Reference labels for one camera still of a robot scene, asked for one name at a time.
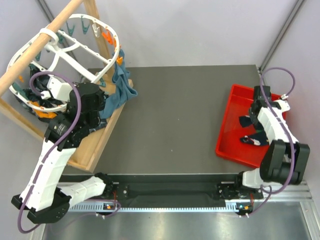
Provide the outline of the teal blue garment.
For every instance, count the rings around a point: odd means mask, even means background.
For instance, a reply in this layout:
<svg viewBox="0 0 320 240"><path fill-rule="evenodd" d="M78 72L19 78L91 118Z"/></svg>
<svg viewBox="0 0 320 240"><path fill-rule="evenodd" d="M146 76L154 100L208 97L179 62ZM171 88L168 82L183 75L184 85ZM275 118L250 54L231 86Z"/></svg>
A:
<svg viewBox="0 0 320 240"><path fill-rule="evenodd" d="M126 69L125 52L120 49L118 56L122 57L122 63L115 63L114 74L111 79L112 83L115 84L115 93L105 99L104 109L99 112L101 119L110 118L116 109L138 95L138 92L129 84L131 74Z"/></svg>

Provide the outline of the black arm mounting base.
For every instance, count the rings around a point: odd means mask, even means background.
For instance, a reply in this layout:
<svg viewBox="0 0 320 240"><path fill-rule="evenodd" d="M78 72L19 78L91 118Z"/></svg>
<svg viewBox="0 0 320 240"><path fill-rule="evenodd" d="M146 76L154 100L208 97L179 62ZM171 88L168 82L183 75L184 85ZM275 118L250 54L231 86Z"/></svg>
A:
<svg viewBox="0 0 320 240"><path fill-rule="evenodd" d="M237 174L102 174L104 192L70 207L71 212L116 213L252 213L262 191L240 185Z"/></svg>

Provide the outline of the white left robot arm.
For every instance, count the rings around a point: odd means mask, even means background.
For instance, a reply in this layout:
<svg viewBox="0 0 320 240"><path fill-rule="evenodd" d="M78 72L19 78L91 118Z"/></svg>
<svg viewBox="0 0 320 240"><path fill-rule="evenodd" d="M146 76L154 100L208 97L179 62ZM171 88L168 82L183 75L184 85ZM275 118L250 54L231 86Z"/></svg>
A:
<svg viewBox="0 0 320 240"><path fill-rule="evenodd" d="M101 196L109 198L114 191L102 173L73 185L58 187L62 173L90 130L100 122L99 111L105 106L104 92L94 83L80 83L69 94L66 113L51 119L44 135L42 151L25 190L12 197L12 204L27 211L36 225L59 221L69 208Z"/></svg>

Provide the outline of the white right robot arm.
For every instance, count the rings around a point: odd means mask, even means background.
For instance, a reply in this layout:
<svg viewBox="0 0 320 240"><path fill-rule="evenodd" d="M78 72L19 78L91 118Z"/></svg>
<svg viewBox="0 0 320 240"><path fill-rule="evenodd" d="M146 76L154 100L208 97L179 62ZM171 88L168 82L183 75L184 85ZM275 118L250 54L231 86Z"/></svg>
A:
<svg viewBox="0 0 320 240"><path fill-rule="evenodd" d="M301 143L290 131L283 114L290 110L285 97L272 100L269 86L255 86L248 115L240 116L243 128L253 126L256 132L241 137L241 142L268 149L254 170L242 171L235 178L233 192L245 198L266 183L278 183L283 191L288 185L299 185L310 156L308 144Z"/></svg>

